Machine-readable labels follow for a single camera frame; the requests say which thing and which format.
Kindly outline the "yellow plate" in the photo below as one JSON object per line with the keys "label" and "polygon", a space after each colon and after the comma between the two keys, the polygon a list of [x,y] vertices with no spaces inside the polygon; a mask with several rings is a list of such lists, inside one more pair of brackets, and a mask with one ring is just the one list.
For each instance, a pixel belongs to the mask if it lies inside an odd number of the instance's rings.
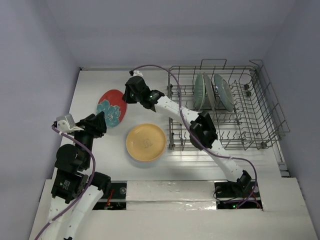
{"label": "yellow plate", "polygon": [[131,155],[163,154],[167,148],[167,136],[159,126],[144,123],[135,126],[128,133],[125,145]]}

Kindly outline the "green plate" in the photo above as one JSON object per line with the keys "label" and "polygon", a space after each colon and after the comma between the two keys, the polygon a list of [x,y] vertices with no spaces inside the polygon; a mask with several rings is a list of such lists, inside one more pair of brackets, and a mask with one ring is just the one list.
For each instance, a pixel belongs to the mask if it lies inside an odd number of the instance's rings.
{"label": "green plate", "polygon": [[193,106],[200,111],[205,102],[206,88],[203,75],[198,73],[193,86]]}

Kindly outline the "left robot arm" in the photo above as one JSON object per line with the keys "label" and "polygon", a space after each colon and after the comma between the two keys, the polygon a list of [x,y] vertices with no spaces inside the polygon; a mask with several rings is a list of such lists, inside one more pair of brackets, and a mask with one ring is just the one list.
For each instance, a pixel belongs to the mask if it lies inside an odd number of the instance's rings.
{"label": "left robot arm", "polygon": [[68,113],[57,117],[51,128],[72,142],[60,146],[56,152],[56,175],[47,223],[35,239],[74,240],[98,200],[111,191],[111,178],[95,170],[96,159],[92,153],[94,139],[107,132],[105,114],[90,114],[75,122]]}

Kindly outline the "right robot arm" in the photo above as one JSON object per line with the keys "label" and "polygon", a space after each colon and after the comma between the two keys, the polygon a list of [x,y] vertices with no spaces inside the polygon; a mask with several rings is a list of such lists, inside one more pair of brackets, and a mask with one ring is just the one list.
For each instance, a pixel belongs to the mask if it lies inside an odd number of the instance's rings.
{"label": "right robot arm", "polygon": [[217,130],[207,111],[196,112],[180,106],[159,90],[150,90],[142,76],[134,73],[125,84],[122,99],[128,104],[140,103],[145,109],[169,117],[184,125],[194,147],[204,150],[218,165],[230,184],[231,192],[243,197],[252,177],[227,154],[218,140]]}

